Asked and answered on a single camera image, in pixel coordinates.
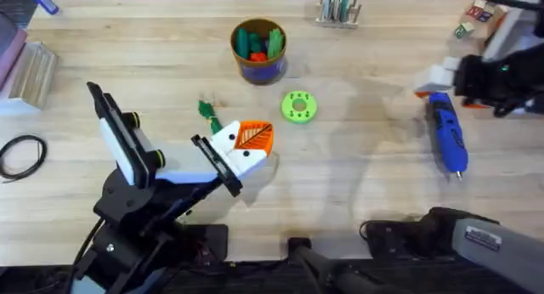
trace orange toy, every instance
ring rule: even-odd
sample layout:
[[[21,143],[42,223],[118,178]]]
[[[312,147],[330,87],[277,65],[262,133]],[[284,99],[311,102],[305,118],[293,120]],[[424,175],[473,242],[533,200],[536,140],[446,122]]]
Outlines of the orange toy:
[[[249,60],[254,62],[266,62],[268,58],[266,57],[265,53],[259,52],[259,53],[251,53],[249,55]]]

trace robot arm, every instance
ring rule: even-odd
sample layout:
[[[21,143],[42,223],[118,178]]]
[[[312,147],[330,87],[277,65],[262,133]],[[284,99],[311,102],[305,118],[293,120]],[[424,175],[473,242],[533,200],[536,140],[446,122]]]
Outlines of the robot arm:
[[[544,114],[544,7],[534,0],[489,0],[512,8],[483,56],[446,57],[416,75],[416,95],[454,88],[467,107],[492,107],[503,117],[515,112]]]
[[[94,206],[104,224],[89,235],[93,243],[86,252],[82,246],[75,278],[98,292],[117,294],[146,286],[166,267],[190,265],[201,258],[202,245],[215,255],[213,261],[223,261],[226,225],[180,225],[176,218],[221,185],[233,196],[240,194],[240,180],[262,166],[271,151],[272,125],[232,122],[211,140],[195,135],[184,144],[154,143],[135,112],[121,112],[98,85],[90,82],[88,88],[118,168]],[[66,288],[70,292],[71,282]]]

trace green toy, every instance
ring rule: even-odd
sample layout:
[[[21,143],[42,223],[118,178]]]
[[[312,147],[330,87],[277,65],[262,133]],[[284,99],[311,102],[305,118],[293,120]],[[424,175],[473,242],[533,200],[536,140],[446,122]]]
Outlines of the green toy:
[[[281,101],[281,113],[287,120],[303,124],[314,118],[317,101],[305,91],[291,91]]]
[[[269,51],[268,58],[273,59],[278,56],[283,49],[283,35],[281,35],[280,29],[275,28],[269,33]]]
[[[215,115],[215,110],[210,103],[206,103],[203,100],[198,101],[198,112],[201,116],[204,116],[206,120],[210,122],[210,127],[212,128],[212,134],[217,133],[223,129],[223,125],[219,122],[217,116]]]
[[[243,28],[239,28],[236,33],[236,52],[243,59],[249,59],[249,36]]]
[[[257,33],[249,33],[249,49],[252,53],[261,53],[261,39]]]

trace black mount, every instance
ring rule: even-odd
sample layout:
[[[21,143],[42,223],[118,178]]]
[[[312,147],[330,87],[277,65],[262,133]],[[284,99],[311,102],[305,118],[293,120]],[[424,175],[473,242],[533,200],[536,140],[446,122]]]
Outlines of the black mount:
[[[105,181],[94,212],[105,224],[93,244],[76,264],[76,278],[90,277],[106,293],[123,293],[141,286],[155,270],[181,263],[221,262],[227,255],[225,225],[181,225],[178,212],[187,212],[220,184],[170,184],[157,180],[153,187],[138,189],[115,170]]]
[[[314,252],[308,238],[289,239],[287,250],[289,261],[303,265],[317,293],[411,294],[410,291],[383,284],[345,262],[331,260]]]

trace pen holder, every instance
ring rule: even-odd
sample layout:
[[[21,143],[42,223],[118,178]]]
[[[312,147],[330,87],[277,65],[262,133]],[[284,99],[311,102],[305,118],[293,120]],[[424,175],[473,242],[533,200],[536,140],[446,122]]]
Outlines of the pen holder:
[[[276,28],[279,29],[281,35],[283,35],[283,48],[281,49],[280,54],[265,62],[254,62],[244,59],[235,49],[236,33],[240,28],[245,29],[248,33],[255,32],[262,39],[268,39],[270,31]],[[230,35],[230,47],[232,48],[232,54],[235,56],[236,64],[238,64],[240,75],[252,84],[264,85],[271,83],[275,81],[285,69],[284,55],[287,47],[287,36],[285,31],[273,21],[256,18],[241,22]]]

